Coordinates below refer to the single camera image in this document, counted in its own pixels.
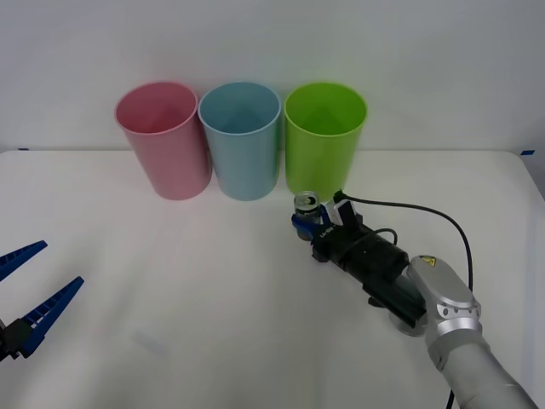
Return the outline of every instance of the black cable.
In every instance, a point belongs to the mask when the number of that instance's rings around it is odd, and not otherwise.
[[[379,228],[377,230],[373,230],[372,233],[369,233],[369,234],[366,234],[364,237],[362,237],[360,240],[365,240],[365,239],[369,239],[371,237],[374,237],[376,236],[378,233],[391,233],[392,236],[393,236],[393,245],[397,245],[398,244],[398,234],[396,233],[395,230],[393,230],[392,228]]]
[[[449,400],[446,402],[446,409],[452,409],[452,404],[454,403],[454,392],[450,392]]]
[[[344,199],[351,200],[353,202],[363,203],[364,205],[379,205],[379,206],[389,206],[389,207],[404,207],[406,209],[415,209],[415,210],[423,210],[427,211],[429,213],[434,213],[434,215],[441,216],[444,219],[451,222],[456,230],[458,230],[458,233],[462,236],[463,245],[466,247],[466,255],[468,257],[468,287],[471,292],[473,292],[473,258],[471,257],[471,249],[469,248],[469,241],[466,234],[463,232],[460,225],[454,220],[452,217],[446,215],[445,213],[431,209],[429,207],[420,206],[418,204],[406,204],[406,203],[396,203],[396,202],[381,202],[377,200],[366,200],[366,199],[358,199],[353,198],[351,196],[347,196],[346,194],[342,193],[341,196]],[[454,404],[454,392],[452,390],[450,391],[449,400],[446,403],[446,409],[452,409],[452,405]]]

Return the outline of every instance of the green cup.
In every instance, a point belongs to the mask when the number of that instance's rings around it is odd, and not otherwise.
[[[331,199],[347,180],[367,117],[365,100],[346,85],[312,83],[295,89],[284,111],[288,188]]]

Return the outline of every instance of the pink cup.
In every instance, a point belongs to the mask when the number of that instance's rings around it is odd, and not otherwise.
[[[198,98],[182,84],[142,85],[126,94],[115,117],[155,191],[189,199],[209,184],[212,166],[197,115]]]

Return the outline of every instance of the white wall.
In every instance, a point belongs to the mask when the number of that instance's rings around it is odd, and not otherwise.
[[[112,109],[171,78],[361,91],[365,148],[545,140],[542,0],[19,0],[0,12],[0,148],[126,147]]]

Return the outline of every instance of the plastic cup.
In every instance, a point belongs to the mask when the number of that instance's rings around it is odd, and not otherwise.
[[[192,198],[212,176],[197,105],[185,85],[160,82],[133,89],[115,109],[153,188],[166,199]]]
[[[220,189],[237,200],[254,200],[278,179],[279,116],[276,92],[236,82],[212,89],[198,105]]]
[[[312,83],[295,89],[284,110],[288,188],[331,199],[347,180],[367,117],[364,99],[342,84]]]

